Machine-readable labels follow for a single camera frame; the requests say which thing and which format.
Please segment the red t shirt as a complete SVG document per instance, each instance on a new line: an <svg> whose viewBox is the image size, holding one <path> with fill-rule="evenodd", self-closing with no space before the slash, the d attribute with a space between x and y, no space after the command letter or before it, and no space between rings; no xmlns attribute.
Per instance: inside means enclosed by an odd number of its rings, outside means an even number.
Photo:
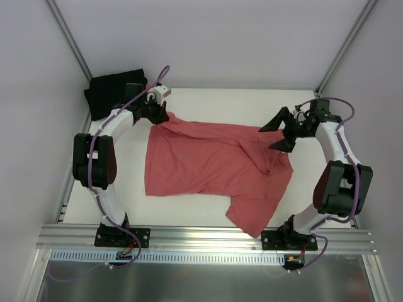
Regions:
<svg viewBox="0 0 403 302"><path fill-rule="evenodd" d="M150 129L145 156L148 196L210 194L230 197L227 218L256 238L273 217L293 168L288 154L269 146L281 131L255 126L169 121Z"/></svg>

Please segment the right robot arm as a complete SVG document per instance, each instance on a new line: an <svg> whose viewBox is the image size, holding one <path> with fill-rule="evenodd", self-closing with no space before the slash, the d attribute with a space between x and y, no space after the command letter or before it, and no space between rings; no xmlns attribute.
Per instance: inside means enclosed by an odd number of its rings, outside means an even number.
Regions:
<svg viewBox="0 0 403 302"><path fill-rule="evenodd" d="M263 127L261 132L282 129L283 138L270 149L290 153L299 138L315 138L322 148L326 167L313 192L312 204L292 215L268 239L276 247L293 250L316 240L315 231L330 221L349 223L358 215L365 203L373 177L373 170L363 165L352 152L344 133L347 122L331 113L329 98L314 98L293 111L282 107Z"/></svg>

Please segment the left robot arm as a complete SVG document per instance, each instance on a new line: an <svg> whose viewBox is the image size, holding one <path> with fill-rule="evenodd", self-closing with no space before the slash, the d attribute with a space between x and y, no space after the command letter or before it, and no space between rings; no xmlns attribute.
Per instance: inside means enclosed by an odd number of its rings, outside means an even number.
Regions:
<svg viewBox="0 0 403 302"><path fill-rule="evenodd" d="M126 247L135 241L127 213L117 201L115 143L143 118L154 125L168 121L166 98L170 94L170 88L161 83L148 89L128 83L121 101L95 134L74 137L72 175L89 191L101 216L94 242L97 247Z"/></svg>

